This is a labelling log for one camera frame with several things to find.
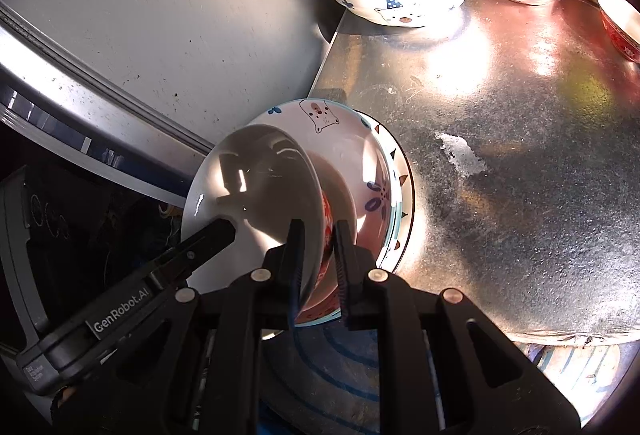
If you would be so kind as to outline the leaf pattern white plate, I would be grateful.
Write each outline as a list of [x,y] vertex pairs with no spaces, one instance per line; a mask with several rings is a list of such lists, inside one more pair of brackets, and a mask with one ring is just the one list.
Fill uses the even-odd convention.
[[396,273],[408,247],[416,210],[416,191],[410,163],[400,143],[386,127],[373,118],[368,118],[374,135],[384,150],[390,169],[390,196],[392,197],[392,220],[388,229],[385,250],[378,257],[378,268],[387,273]]

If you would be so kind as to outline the red bowl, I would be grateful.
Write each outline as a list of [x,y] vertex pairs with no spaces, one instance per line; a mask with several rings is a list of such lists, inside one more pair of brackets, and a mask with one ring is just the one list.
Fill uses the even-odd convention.
[[331,244],[334,219],[330,201],[326,196],[326,193],[321,192],[321,197],[324,221],[322,259],[311,295],[296,318],[297,325],[301,325],[304,322],[311,321],[312,319],[316,319],[321,316],[321,313],[316,312],[316,308],[320,306],[337,287],[333,247]]
[[328,220],[316,170],[290,135],[272,125],[247,125],[209,152],[186,197],[181,238],[218,216],[230,219],[235,240],[192,273],[190,287],[217,291],[257,269],[299,218],[305,226],[299,304],[305,305],[324,260]]
[[627,0],[597,0],[605,33],[617,51],[638,64],[640,14]]

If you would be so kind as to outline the red bowl front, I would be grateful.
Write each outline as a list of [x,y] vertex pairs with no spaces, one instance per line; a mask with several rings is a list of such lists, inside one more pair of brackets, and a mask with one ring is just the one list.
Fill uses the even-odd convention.
[[597,0],[605,33],[617,51],[638,64],[640,14],[627,0]]

